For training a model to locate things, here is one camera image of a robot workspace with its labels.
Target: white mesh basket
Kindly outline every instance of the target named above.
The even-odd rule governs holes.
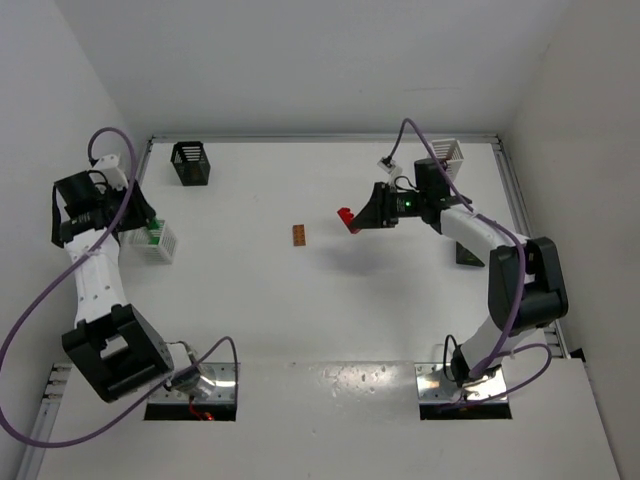
[[[178,239],[164,220],[156,222],[159,228],[134,230],[125,242],[148,263],[172,263]]]
[[[447,162],[447,174],[451,180],[455,180],[464,157],[460,149],[460,142],[455,138],[445,138],[443,140],[433,140],[431,142],[433,150],[436,152],[439,160]]]

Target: white surface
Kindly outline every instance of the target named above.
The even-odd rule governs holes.
[[[505,129],[568,0],[57,0],[147,133]]]
[[[640,3],[575,2],[508,135],[534,227],[557,242],[563,322],[583,347],[621,474],[640,478]],[[623,395],[612,394],[624,392]]]
[[[488,274],[456,268],[453,240],[417,218],[350,235],[338,217],[387,179],[376,162],[391,145],[206,144],[206,188],[180,184],[172,148],[154,146],[143,188],[180,240],[174,263],[121,261],[127,297],[165,339],[202,349],[230,334],[256,361],[430,361],[447,333],[464,340],[486,318]],[[512,228],[491,146],[463,149],[457,185]],[[424,155],[409,143],[396,160],[413,178]],[[300,223],[307,246],[293,248]]]
[[[456,267],[453,242],[419,220],[358,235],[342,225],[336,210],[366,202],[389,147],[208,144],[209,185],[185,188],[171,145],[156,145],[145,196],[181,244],[171,267],[123,268],[127,295],[167,340],[202,350],[236,339],[238,421],[150,423],[138,410],[88,445],[48,451],[41,480],[617,478],[579,362],[555,361],[514,396],[514,420],[419,421],[413,364],[393,361],[439,359],[446,333],[471,335],[487,278]],[[510,225],[491,147],[463,150],[458,185]],[[398,160],[409,168],[422,154],[410,144]],[[296,223],[305,247],[292,246]],[[382,362],[333,364],[343,360]],[[507,361],[508,383],[543,360]],[[74,372],[53,438],[86,433],[130,401],[104,405]]]
[[[73,33],[49,0],[0,0],[0,338],[35,296],[69,266],[51,244],[54,180],[87,166],[86,145],[105,125],[126,128]],[[123,151],[111,136],[96,154]],[[60,333],[73,325],[73,281],[18,335],[0,378],[0,402],[30,431]],[[0,432],[0,479],[13,478],[22,446]]]

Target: small wooden block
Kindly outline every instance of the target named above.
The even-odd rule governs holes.
[[[307,239],[304,236],[304,225],[293,226],[293,246],[304,247],[307,244]]]

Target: white wall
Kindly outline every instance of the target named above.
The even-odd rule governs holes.
[[[560,248],[564,322],[584,347],[624,478],[640,478],[640,2],[567,11],[507,135],[534,226]]]
[[[154,133],[506,128],[568,0],[56,0]]]
[[[50,243],[52,182],[86,167],[99,127],[126,128],[73,33],[49,0],[0,0],[0,337],[66,266]],[[116,139],[97,153],[124,150]],[[0,402],[13,424],[31,428],[60,333],[73,325],[67,281],[35,312],[10,350]],[[13,478],[22,446],[0,431],[0,479]]]

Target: black mesh basket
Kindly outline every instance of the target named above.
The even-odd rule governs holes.
[[[178,142],[173,146],[171,163],[184,186],[207,185],[211,165],[202,142]]]

